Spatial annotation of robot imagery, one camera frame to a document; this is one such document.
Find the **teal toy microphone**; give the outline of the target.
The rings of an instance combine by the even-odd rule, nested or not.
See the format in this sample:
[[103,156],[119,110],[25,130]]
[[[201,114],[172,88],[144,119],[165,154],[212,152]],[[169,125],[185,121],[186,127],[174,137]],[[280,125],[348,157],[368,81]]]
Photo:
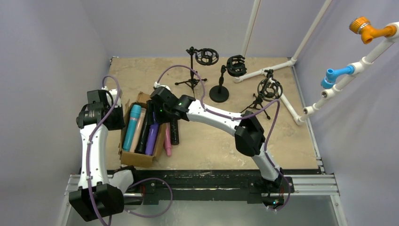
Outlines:
[[135,135],[137,123],[141,116],[141,109],[142,109],[142,107],[140,105],[133,105],[130,110],[128,127],[126,130],[125,139],[124,139],[123,146],[122,146],[122,149],[124,151],[127,151],[127,152],[130,151],[130,148],[131,148],[132,142],[133,142],[133,137]]

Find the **plain black microphone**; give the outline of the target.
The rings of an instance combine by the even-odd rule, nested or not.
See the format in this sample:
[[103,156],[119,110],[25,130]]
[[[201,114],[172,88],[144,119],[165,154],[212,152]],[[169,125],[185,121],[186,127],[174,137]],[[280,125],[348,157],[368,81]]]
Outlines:
[[139,154],[145,154],[146,150],[146,143],[148,140],[149,136],[149,131],[150,131],[150,126],[154,123],[154,118],[153,118],[153,111],[154,111],[154,105],[152,100],[148,100],[146,102],[147,108],[146,108],[146,113],[144,117],[144,123],[142,126],[142,130],[140,133],[140,137],[138,140],[138,144],[135,149],[135,153]]

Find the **black glitter microphone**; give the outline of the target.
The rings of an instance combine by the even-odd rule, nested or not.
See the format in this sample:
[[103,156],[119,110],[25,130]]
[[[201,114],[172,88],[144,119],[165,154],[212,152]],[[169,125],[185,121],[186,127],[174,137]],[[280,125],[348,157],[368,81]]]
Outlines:
[[171,144],[172,145],[179,145],[179,127],[178,127],[178,120],[173,119],[170,123],[170,134],[171,134]]

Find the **pink toy microphone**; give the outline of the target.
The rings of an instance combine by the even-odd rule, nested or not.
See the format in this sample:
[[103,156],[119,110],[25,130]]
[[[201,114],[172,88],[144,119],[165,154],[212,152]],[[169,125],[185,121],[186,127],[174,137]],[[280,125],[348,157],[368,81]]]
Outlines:
[[166,155],[170,157],[172,155],[172,144],[171,144],[171,134],[170,134],[170,123],[166,123],[165,129],[165,139],[164,139],[164,148],[166,151]]

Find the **purple toy microphone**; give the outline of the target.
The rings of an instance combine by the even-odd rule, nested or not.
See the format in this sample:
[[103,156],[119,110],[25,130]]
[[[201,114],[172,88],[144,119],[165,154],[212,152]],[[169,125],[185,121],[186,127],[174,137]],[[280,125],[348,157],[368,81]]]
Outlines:
[[157,134],[159,130],[159,124],[156,120],[155,113],[153,113],[153,124],[150,126],[149,135],[146,143],[145,154],[151,156],[155,147],[155,142],[157,139]]

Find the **brown cardboard box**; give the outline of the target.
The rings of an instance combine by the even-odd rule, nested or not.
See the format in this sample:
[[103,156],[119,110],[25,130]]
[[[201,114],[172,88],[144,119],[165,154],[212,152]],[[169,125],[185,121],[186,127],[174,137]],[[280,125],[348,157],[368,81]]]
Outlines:
[[138,104],[143,108],[147,108],[146,102],[150,100],[150,95],[143,93],[140,91],[137,95],[137,98],[135,101],[129,100],[126,102],[124,107],[126,108],[126,112],[123,116],[124,123],[125,123],[125,128],[121,130],[120,133],[120,144],[119,144],[119,151],[118,154],[120,156],[120,162],[123,165],[130,165],[130,166],[135,166],[135,167],[143,167],[143,168],[150,168],[154,165],[154,161],[158,160],[160,155],[164,153],[164,138],[165,138],[165,130],[166,130],[166,125],[161,124],[159,125],[159,130],[158,134],[155,140],[154,144],[154,150],[152,155],[146,155],[146,154],[141,154],[141,153],[133,153],[133,152],[127,152],[123,151],[122,145],[125,139],[127,127],[128,127],[128,121],[130,118],[130,110],[133,107],[134,104]]

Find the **beige microphone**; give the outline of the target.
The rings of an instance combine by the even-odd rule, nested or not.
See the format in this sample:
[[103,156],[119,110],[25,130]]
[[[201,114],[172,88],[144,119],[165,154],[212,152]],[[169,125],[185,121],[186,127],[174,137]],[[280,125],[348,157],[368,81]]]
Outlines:
[[145,114],[146,114],[146,109],[142,108],[140,116],[139,116],[137,124],[136,124],[135,133],[133,135],[132,145],[131,145],[131,148],[129,150],[131,153],[134,153],[135,149],[137,147],[137,144],[138,144],[138,141],[139,141],[139,137],[140,137],[140,134],[141,134],[141,130],[142,130],[142,126],[143,126],[143,123],[144,123]]

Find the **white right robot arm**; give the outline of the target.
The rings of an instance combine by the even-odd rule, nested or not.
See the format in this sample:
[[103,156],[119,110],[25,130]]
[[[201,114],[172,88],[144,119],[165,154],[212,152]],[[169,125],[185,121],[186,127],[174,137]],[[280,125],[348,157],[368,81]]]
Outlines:
[[158,123],[184,120],[220,129],[234,137],[236,150],[254,161],[264,180],[275,182],[281,177],[280,166],[267,150],[270,137],[264,135],[264,129],[253,112],[240,114],[224,111],[188,95],[176,97],[165,87],[156,88],[150,99]]

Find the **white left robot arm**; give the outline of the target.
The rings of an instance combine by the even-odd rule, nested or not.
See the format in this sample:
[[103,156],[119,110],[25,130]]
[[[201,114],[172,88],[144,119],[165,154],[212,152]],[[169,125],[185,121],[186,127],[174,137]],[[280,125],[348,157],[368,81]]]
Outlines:
[[102,89],[87,92],[87,104],[76,118],[82,141],[82,165],[76,191],[69,203],[86,222],[110,217],[124,210],[124,193],[134,182],[134,167],[106,169],[106,141],[110,130],[125,127],[120,91]]

